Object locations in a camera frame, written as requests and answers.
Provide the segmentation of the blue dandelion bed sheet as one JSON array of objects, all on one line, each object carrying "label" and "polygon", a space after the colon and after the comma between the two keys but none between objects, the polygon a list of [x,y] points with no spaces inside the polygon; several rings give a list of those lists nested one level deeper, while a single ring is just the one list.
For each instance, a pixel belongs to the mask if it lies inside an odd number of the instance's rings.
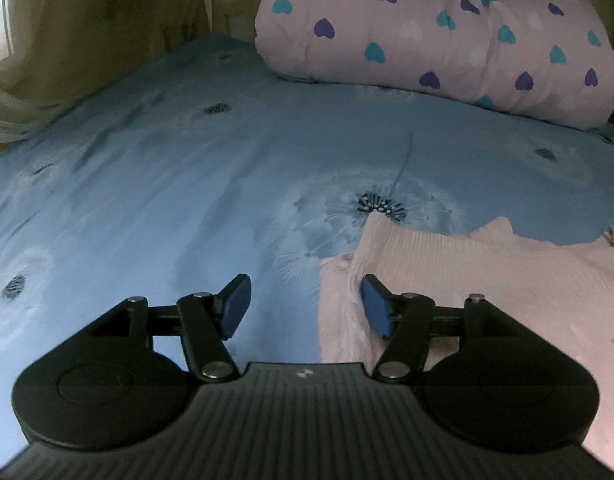
[{"label": "blue dandelion bed sheet", "polygon": [[321,260],[381,211],[467,233],[498,217],[565,245],[614,226],[614,130],[437,96],[297,82],[251,44],[193,42],[0,154],[0,467],[29,364],[129,296],[173,304],[234,275],[239,364],[313,362]]}]

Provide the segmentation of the beige curtain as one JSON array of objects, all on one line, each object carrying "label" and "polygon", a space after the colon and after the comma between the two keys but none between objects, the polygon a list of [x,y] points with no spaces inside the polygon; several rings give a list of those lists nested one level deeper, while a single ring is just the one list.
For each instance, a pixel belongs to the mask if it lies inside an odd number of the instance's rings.
[{"label": "beige curtain", "polygon": [[211,0],[0,0],[0,144],[211,28]]}]

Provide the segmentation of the pink knit cardigan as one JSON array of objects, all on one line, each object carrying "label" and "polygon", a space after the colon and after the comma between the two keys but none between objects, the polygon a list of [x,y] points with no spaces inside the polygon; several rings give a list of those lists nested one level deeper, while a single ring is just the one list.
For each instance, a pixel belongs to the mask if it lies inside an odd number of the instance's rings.
[{"label": "pink knit cardigan", "polygon": [[471,294],[582,364],[600,390],[584,447],[614,469],[614,228],[566,246],[514,234],[499,217],[467,235],[399,226],[373,212],[358,247],[320,268],[318,333],[324,363],[373,367],[385,343],[370,327],[360,282],[375,275],[391,292],[418,292],[459,307]]}]

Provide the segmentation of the pink heart-print folded quilt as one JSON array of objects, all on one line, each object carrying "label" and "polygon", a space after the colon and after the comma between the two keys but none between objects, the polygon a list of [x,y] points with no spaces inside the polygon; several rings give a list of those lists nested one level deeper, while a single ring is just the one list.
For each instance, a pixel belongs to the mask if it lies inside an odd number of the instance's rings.
[{"label": "pink heart-print folded quilt", "polygon": [[589,0],[260,0],[259,55],[301,80],[424,92],[588,130],[614,111]]}]

